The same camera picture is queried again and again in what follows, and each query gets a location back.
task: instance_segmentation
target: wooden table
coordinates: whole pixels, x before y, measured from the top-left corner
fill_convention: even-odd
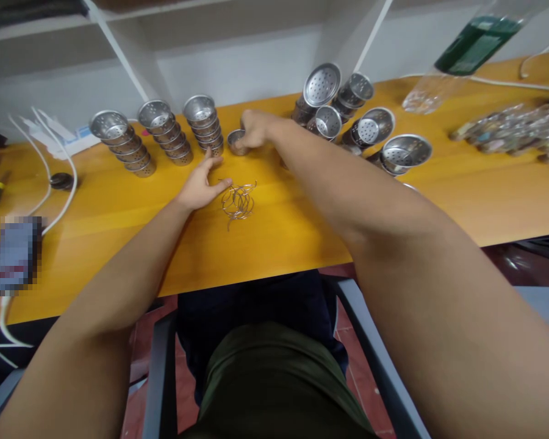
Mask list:
[[[480,75],[516,81],[518,64],[511,60],[487,65]],[[531,61],[529,71],[530,82],[549,85],[549,54]],[[371,107],[387,107],[396,116],[394,135],[415,133],[432,143],[431,160],[400,180],[444,209],[480,246],[549,234],[549,165],[538,163],[536,152],[518,158],[484,155],[447,137],[470,118],[513,102],[543,102],[549,99],[549,91],[470,83],[441,109],[421,116],[401,108],[417,80],[410,77],[376,84],[376,96],[357,115]],[[290,116],[296,98],[289,95],[222,107],[218,109],[222,130],[227,134],[238,128],[246,108]],[[177,119],[192,140],[185,119],[180,115]],[[106,261],[177,194],[202,157],[192,141],[193,164],[176,167],[152,137],[143,140],[157,162],[156,173],[147,179],[125,171],[103,145],[74,157],[81,182],[77,195],[63,220],[45,237],[37,282],[13,301],[9,324],[63,313]],[[366,155],[375,150],[371,148]],[[0,156],[0,174],[12,171],[0,217],[23,215],[43,197],[44,168],[29,145],[11,146]],[[224,177],[232,177],[236,184],[256,180],[254,215],[232,223],[228,232],[228,218],[219,200],[196,212],[185,228],[160,295],[351,260],[293,176],[279,166],[271,146],[245,157],[233,156],[226,148],[224,157],[210,182]],[[53,172],[69,171],[66,162],[49,161]],[[371,187],[369,194],[374,197],[381,190]],[[66,197],[67,193],[55,191],[39,214],[53,219]]]

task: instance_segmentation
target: plastic bottle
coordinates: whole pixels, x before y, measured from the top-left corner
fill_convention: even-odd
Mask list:
[[[454,94],[549,0],[494,0],[483,5],[407,95],[403,108],[429,114]]]

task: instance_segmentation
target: dark pants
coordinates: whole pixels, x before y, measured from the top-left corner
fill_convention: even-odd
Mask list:
[[[324,288],[317,270],[181,294],[177,335],[195,378],[201,404],[207,364],[215,348],[236,327],[274,321],[325,346],[344,375],[348,354],[334,338],[336,296]]]

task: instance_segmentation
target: floor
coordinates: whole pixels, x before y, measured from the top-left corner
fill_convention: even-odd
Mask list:
[[[356,277],[352,264],[329,267],[322,269],[321,271],[325,274],[333,274],[336,276]],[[143,376],[146,376],[153,337],[153,325],[158,319],[177,308],[178,296],[163,298],[162,302],[162,307],[143,316],[132,334],[131,383],[138,382]],[[340,340],[346,347],[350,358],[350,365],[348,366],[346,374],[348,387],[368,415],[372,428],[374,428],[374,431],[381,439],[396,438],[389,416],[382,403],[382,398],[378,393],[372,372],[370,372],[360,343],[358,342],[352,324],[350,323],[350,319],[341,304],[339,304],[337,330],[335,334],[336,339]],[[185,353],[183,352],[179,341],[177,339],[175,340],[177,423],[179,432],[182,432],[195,424],[199,408],[193,400],[195,380],[187,368]],[[128,397],[124,425],[122,428],[122,439],[140,439],[142,437],[147,382],[144,380],[140,381],[140,383],[143,383],[141,387],[136,389]]]
[[[483,250],[512,285],[549,287],[548,259],[509,244],[484,248]],[[327,267],[320,271],[323,274],[356,278],[353,264]],[[146,376],[154,322],[176,309],[177,301],[178,296],[163,298],[161,308],[147,313],[138,322],[131,341],[133,346],[131,382],[138,381]],[[354,329],[345,310],[341,304],[339,306],[335,334],[336,338],[345,345],[350,358],[350,365],[346,374],[348,387],[360,402],[378,437],[382,439],[396,438]],[[177,340],[175,356],[178,426],[179,432],[181,432],[195,423],[199,410],[193,400],[195,380],[187,369],[185,354]],[[144,381],[144,384],[128,397],[122,438],[140,439],[142,436],[146,389],[147,385]]]

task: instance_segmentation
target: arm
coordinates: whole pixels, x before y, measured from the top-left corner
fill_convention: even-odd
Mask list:
[[[222,159],[210,155],[53,325],[0,417],[0,439],[120,436],[130,332],[157,296],[189,215],[231,184],[209,186],[207,174]]]
[[[434,438],[549,438],[549,327],[423,196],[293,121],[247,110],[353,256],[368,309]]]

